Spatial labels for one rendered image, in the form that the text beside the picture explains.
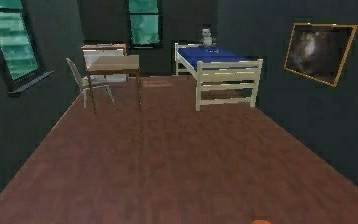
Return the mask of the brown wooden desk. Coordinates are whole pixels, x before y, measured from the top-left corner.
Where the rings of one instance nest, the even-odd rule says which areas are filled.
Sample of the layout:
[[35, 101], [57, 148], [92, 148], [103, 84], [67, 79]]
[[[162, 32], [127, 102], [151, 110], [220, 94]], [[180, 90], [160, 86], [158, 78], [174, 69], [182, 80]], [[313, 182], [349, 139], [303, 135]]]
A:
[[[138, 96], [138, 109], [142, 106], [141, 75], [138, 55], [128, 56], [100, 56], [90, 66], [85, 68], [89, 91], [93, 93], [92, 75], [133, 74], [136, 77], [136, 90]], [[94, 95], [91, 95], [94, 114], [97, 114]]]

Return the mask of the small green window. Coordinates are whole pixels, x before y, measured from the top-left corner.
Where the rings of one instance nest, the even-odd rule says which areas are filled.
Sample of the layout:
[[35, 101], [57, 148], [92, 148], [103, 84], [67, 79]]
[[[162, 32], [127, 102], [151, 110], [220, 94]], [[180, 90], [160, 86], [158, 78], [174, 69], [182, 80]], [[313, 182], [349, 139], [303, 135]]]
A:
[[126, 0], [126, 6], [130, 47], [159, 48], [162, 44], [161, 0]]

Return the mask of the gold framed dark picture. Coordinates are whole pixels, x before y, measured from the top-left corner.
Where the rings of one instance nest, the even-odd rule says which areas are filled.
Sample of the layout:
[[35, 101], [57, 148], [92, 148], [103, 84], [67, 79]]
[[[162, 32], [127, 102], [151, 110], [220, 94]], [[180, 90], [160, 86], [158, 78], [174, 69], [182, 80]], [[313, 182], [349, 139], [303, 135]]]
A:
[[294, 23], [283, 68], [336, 87], [357, 25]]

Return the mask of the white teddy bear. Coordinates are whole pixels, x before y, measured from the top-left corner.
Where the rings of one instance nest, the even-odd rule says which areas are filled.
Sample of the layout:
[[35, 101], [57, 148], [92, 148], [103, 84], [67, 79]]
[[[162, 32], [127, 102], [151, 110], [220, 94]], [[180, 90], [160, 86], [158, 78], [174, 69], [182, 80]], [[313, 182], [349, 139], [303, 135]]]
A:
[[215, 39], [212, 37], [211, 30], [209, 28], [202, 29], [201, 44], [203, 47], [213, 47], [215, 45]]

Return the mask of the grey chair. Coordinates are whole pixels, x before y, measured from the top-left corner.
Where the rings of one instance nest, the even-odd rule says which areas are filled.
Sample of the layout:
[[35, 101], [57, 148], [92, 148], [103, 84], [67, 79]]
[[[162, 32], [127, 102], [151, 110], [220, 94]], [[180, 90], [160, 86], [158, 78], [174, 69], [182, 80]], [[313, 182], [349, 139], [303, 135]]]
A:
[[93, 89], [103, 88], [106, 91], [107, 95], [110, 97], [112, 103], [115, 103], [115, 98], [109, 86], [110, 81], [107, 78], [102, 75], [91, 75], [91, 81], [89, 82], [87, 77], [81, 76], [75, 63], [70, 58], [67, 58], [66, 62], [72, 71], [76, 84], [79, 87], [80, 95], [83, 97], [84, 108], [87, 107], [87, 92], [90, 89], [90, 82], [92, 83]]

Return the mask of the white bed with blue mattress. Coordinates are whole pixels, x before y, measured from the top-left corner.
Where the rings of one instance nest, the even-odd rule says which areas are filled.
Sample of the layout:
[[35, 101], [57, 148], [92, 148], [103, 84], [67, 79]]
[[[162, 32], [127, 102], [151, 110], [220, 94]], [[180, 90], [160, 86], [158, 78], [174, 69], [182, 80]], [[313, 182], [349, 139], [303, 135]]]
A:
[[[263, 67], [263, 59], [249, 60], [226, 50], [201, 48], [199, 44], [174, 44], [175, 74], [188, 72], [196, 81], [195, 109], [202, 106], [249, 103], [256, 99]], [[240, 98], [206, 100], [203, 92], [250, 89], [251, 95]]]

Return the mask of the white chest of drawers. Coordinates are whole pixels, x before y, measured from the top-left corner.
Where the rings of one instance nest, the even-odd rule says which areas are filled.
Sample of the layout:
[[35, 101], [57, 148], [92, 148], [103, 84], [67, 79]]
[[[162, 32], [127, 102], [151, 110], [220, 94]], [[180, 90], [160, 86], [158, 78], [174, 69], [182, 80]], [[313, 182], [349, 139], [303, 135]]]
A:
[[[125, 44], [104, 44], [104, 45], [84, 45], [81, 47], [85, 58], [86, 67], [90, 67], [97, 59], [102, 56], [126, 56]], [[107, 75], [106, 79], [110, 82], [127, 82], [128, 74]]]

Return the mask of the large green window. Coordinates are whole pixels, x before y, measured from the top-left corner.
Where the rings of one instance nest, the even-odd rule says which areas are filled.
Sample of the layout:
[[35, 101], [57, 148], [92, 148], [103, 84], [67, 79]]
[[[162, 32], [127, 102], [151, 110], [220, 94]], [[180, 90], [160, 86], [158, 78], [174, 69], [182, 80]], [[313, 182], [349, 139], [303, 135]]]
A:
[[53, 74], [44, 68], [25, 0], [0, 0], [0, 72], [10, 97]]

